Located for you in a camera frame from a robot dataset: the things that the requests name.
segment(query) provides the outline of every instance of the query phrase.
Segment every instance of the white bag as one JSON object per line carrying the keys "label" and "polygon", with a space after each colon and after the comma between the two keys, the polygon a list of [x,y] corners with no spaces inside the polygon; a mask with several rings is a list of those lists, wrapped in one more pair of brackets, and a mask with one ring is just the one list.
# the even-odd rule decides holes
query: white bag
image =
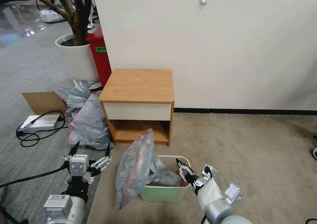
{"label": "white bag", "polygon": [[53,10],[41,10],[40,16],[43,22],[58,22],[65,20],[61,15],[54,12]]}

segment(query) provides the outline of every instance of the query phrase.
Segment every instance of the black baseboard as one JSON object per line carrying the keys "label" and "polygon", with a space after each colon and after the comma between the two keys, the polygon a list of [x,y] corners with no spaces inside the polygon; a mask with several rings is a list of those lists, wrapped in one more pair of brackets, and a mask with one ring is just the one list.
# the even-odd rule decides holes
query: black baseboard
{"label": "black baseboard", "polygon": [[221,108],[174,108],[176,113],[229,113],[229,114],[261,114],[261,115],[312,115],[314,110],[275,110],[275,109],[221,109]]}

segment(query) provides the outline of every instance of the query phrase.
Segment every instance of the white wall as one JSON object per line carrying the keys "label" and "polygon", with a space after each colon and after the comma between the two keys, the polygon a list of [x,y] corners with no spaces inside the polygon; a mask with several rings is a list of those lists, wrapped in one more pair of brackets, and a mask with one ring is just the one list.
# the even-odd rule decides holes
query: white wall
{"label": "white wall", "polygon": [[317,110],[317,0],[96,0],[112,69],[172,68],[175,107]]}

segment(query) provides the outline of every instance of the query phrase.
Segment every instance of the wooden nightstand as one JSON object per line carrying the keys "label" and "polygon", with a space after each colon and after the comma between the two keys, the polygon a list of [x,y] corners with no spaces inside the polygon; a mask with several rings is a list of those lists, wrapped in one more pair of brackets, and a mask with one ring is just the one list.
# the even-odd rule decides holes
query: wooden nightstand
{"label": "wooden nightstand", "polygon": [[132,143],[152,128],[155,144],[170,146],[174,110],[172,70],[115,69],[100,102],[114,143]]}

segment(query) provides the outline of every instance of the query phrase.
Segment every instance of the wooden tabletop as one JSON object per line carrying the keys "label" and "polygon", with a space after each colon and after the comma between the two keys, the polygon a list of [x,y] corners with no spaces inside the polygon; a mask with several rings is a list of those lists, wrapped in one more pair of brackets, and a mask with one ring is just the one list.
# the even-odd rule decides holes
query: wooden tabletop
{"label": "wooden tabletop", "polygon": [[172,103],[172,70],[115,69],[99,99],[101,102]]}

